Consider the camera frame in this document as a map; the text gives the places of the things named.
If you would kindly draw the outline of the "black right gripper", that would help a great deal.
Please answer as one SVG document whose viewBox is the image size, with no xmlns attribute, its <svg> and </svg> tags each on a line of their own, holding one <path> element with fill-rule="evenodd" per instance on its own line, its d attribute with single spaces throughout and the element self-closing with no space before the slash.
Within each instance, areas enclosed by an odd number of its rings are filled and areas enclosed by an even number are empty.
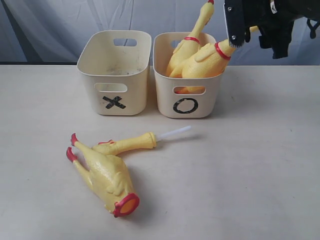
<svg viewBox="0 0 320 240">
<path fill-rule="evenodd" d="M 262 49 L 272 49 L 273 59 L 288 57 L 296 20 L 306 18 L 310 38 L 320 27 L 319 0 L 225 0 L 224 17 L 229 45 L 241 47 L 246 27 L 257 26 Z"/>
</svg>

